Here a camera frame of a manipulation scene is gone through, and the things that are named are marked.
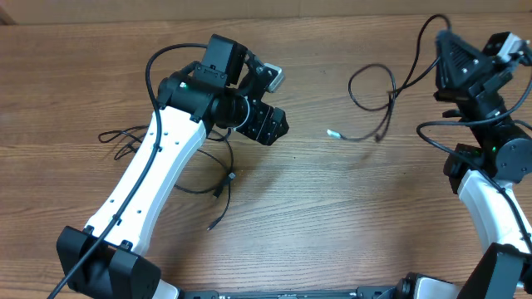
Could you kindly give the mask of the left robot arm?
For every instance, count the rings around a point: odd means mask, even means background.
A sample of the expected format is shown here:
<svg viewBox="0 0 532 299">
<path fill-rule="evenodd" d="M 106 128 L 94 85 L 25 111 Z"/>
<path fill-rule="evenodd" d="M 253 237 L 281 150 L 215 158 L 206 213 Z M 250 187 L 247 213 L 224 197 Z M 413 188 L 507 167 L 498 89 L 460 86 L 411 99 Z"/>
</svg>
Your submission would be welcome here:
<svg viewBox="0 0 532 299">
<path fill-rule="evenodd" d="M 160 212 L 184 167 L 214 127 L 272 145 L 288 132 L 285 112 L 263 102 L 283 83 L 279 66 L 213 35 L 193 61 L 148 89 L 153 115 L 132 161 L 83 229 L 57 239 L 60 287 L 92 298 L 178 298 L 145 258 Z"/>
</svg>

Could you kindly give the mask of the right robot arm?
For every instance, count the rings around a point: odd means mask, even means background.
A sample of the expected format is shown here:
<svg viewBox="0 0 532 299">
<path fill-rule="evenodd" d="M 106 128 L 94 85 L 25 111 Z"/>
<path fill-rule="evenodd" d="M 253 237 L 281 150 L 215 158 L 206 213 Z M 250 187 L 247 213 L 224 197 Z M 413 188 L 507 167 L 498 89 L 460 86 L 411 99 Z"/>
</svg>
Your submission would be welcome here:
<svg viewBox="0 0 532 299">
<path fill-rule="evenodd" d="M 500 89 L 519 65 L 531 65 L 526 40 L 511 32 L 492 35 L 481 50 L 450 30 L 436 38 L 438 101 L 456 104 L 443 113 L 440 126 L 465 126 L 475 146 L 449 149 L 443 172 L 467 207 L 478 233 L 483 257 L 466 283 L 458 287 L 418 273 L 401 279 L 390 298 L 511 298 L 517 288 L 531 291 L 531 225 L 513 188 L 531 172 L 530 126 L 512 119 Z"/>
</svg>

